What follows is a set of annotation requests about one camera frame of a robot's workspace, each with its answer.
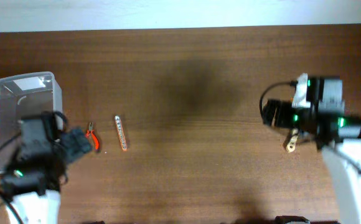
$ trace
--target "brown wooden tabletop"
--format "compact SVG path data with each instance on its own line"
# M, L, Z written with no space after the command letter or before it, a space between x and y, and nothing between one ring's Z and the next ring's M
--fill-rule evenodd
M0 34L0 78L41 71L54 73L70 125L95 122L102 145L69 167L59 223L339 217L315 145L287 154L258 100L304 72L338 75L361 114L361 25Z

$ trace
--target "clear plastic bin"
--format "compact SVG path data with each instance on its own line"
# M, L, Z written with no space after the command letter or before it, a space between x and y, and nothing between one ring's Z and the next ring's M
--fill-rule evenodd
M23 116L63 111L62 89L52 72L35 72L0 79L0 146L20 131ZM13 141L0 152L0 173L20 143Z

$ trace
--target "green light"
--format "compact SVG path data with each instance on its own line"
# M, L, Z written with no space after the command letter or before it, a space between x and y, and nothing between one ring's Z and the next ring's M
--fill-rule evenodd
M22 177L24 174L21 172L21 171L19 171L19 170L15 170L14 171L15 172L15 174L17 174L17 176L19 176L19 177Z
M344 118L338 118L338 127L342 128L345 126L345 119Z

